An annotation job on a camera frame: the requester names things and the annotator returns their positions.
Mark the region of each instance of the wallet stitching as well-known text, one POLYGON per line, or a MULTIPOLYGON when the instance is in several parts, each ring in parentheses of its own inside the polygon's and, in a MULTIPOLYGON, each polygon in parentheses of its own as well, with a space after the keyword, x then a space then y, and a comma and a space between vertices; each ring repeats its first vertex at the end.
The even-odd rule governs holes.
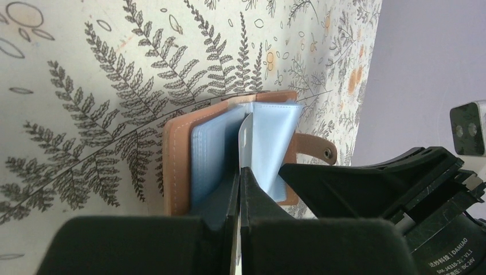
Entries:
POLYGON ((255 108, 291 108, 291 109, 298 109, 300 106, 280 106, 280 105, 273 105, 273 104, 258 104, 255 106, 255 108))
MULTIPOLYGON (((180 128, 182 128, 182 127, 186 127, 187 125, 189 125, 189 124, 191 124, 191 123, 195 123, 195 122, 197 122, 197 121, 200 121, 200 120, 202 120, 202 119, 205 119, 205 118, 206 118, 206 117, 208 117, 208 116, 212 116, 212 115, 214 115, 215 113, 222 111, 222 110, 223 110, 225 107, 226 107, 226 106, 224 106, 224 107, 222 107, 222 108, 220 108, 220 109, 217 109, 216 111, 214 111, 214 112, 212 112, 212 113, 210 113, 210 114, 208 114, 208 115, 205 115, 205 116, 203 116, 203 117, 199 117, 199 118, 197 118, 197 119, 191 120, 190 122, 187 122, 186 124, 183 124, 183 125, 178 126, 178 127, 177 127, 177 128, 174 130, 174 136, 176 136, 177 131, 179 131, 179 129, 180 129, 180 128)), ((177 138, 175 138, 175 139, 174 139, 174 145, 172 146, 172 152, 173 152, 173 154, 174 154, 174 155, 173 155, 173 165, 174 165, 174 167, 173 167, 173 168, 174 168, 174 182, 173 182, 173 184, 172 184, 172 186, 173 186, 173 189, 172 189, 172 197, 174 198, 174 199, 173 199, 173 205, 174 205, 174 214, 176 214, 176 213, 177 213, 177 188, 176 188, 176 185, 177 185, 177 184, 176 184, 176 182, 177 182, 177 173, 176 173, 176 165, 175 165, 175 162, 176 162, 176 157, 175 157, 175 145, 176 145, 176 143, 177 143, 177 138)))

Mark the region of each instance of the brown leather wallet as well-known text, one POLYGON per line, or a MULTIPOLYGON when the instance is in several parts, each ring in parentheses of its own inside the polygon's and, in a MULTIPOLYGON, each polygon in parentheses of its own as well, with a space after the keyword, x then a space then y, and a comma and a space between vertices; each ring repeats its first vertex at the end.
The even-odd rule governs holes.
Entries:
MULTIPOLYGON (((169 120, 163 129, 164 213, 166 215, 184 215, 190 210, 190 136, 195 126, 225 113, 236 104, 253 101, 278 103, 296 99, 297 92, 295 91, 236 96, 169 120)), ((320 137, 303 133, 294 133, 284 162, 296 163, 297 154, 310 155, 331 165, 335 164, 337 160, 337 150, 334 144, 320 137)), ((287 200, 279 204, 295 205, 298 201, 297 194, 287 186, 287 200)))

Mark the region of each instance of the lavender wall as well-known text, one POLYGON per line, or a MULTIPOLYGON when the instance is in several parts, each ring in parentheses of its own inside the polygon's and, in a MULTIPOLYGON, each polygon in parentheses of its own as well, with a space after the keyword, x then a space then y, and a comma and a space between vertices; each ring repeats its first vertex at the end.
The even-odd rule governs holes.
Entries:
MULTIPOLYGON (((352 165, 453 152, 449 110, 486 99, 484 1, 383 1, 373 52, 352 165)), ((471 212, 486 217, 486 205, 471 212)))

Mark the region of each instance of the floral wallpaper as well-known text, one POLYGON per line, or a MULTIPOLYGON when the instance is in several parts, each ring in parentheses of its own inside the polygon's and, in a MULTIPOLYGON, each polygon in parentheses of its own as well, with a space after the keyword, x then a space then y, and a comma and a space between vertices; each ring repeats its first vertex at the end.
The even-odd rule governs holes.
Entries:
POLYGON ((350 165, 380 0, 3 3, 2 274, 77 215, 161 214, 165 122, 235 94, 298 91, 298 131, 350 165))

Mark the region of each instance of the camera lens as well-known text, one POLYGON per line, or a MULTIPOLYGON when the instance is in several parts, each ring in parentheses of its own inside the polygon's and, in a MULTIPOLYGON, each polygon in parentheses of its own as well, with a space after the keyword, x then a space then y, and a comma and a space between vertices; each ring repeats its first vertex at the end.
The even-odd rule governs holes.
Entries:
POLYGON ((477 134, 476 125, 474 123, 469 123, 468 131, 471 136, 475 136, 477 134))
POLYGON ((463 134, 464 134, 463 127, 462 127, 461 125, 458 125, 458 126, 456 127, 456 135, 457 135, 458 137, 462 137, 462 136, 463 136, 463 134))

